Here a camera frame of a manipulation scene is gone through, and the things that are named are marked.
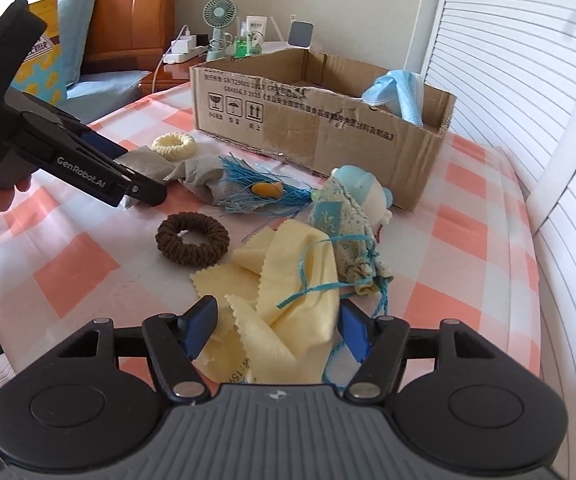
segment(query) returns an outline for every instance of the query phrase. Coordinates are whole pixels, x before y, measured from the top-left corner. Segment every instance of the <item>nightstand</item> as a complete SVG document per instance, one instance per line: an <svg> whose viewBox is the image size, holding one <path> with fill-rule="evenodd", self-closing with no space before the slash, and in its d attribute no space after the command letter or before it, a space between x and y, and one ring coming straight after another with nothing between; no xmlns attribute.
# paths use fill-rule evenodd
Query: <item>nightstand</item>
<svg viewBox="0 0 576 480"><path fill-rule="evenodd" d="M185 63L174 63L170 65L162 64L159 73L157 74L155 92L161 92L182 85L183 83L187 83L190 80L190 68L196 64L202 63L203 61L204 56L197 56ZM138 84L143 95L151 93L153 75L154 72L146 75Z"/></svg>

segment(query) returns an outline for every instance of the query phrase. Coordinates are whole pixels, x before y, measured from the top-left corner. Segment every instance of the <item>fan grille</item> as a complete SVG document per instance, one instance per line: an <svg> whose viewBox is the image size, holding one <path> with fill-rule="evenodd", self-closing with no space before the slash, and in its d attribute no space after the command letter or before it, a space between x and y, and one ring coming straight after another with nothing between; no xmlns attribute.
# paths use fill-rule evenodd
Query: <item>fan grille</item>
<svg viewBox="0 0 576 480"><path fill-rule="evenodd" d="M237 6L232 0L210 0L203 8L203 19L213 28L228 27L236 15Z"/></svg>

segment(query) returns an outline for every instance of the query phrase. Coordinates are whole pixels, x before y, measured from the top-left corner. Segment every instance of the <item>brown hair tie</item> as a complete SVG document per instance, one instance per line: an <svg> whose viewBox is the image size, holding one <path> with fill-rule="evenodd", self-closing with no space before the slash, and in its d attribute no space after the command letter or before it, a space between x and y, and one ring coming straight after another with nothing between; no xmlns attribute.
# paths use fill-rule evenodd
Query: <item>brown hair tie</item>
<svg viewBox="0 0 576 480"><path fill-rule="evenodd" d="M207 243L186 244L178 236L181 231L195 231L206 235ZM161 222L157 235L157 247L175 264L185 267L210 267L228 252L230 237L223 225L201 213L170 215Z"/></svg>

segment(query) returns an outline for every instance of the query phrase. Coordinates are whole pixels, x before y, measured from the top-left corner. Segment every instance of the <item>open cardboard box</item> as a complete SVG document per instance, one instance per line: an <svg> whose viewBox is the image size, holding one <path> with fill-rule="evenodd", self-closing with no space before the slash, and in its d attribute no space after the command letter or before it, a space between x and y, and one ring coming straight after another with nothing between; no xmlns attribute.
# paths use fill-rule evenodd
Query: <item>open cardboard box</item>
<svg viewBox="0 0 576 480"><path fill-rule="evenodd" d="M195 127L323 175L359 166L392 191L395 205L412 210L455 97L426 85L419 128L359 99L386 72L302 49L198 64L191 69Z"/></svg>

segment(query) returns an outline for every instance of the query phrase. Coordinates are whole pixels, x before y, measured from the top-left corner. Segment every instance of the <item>yellow cleaning cloth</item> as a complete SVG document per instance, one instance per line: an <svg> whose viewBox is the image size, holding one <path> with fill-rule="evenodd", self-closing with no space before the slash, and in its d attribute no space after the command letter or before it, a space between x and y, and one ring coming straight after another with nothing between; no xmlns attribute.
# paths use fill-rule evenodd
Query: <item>yellow cleaning cloth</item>
<svg viewBox="0 0 576 480"><path fill-rule="evenodd" d="M337 324L337 289L310 292L279 309L302 289L299 261L307 251L307 286L337 282L331 243L321 231L286 220L263 229L235 250L231 262L192 276L199 297L217 298L219 322L194 362L217 383L320 383Z"/></svg>

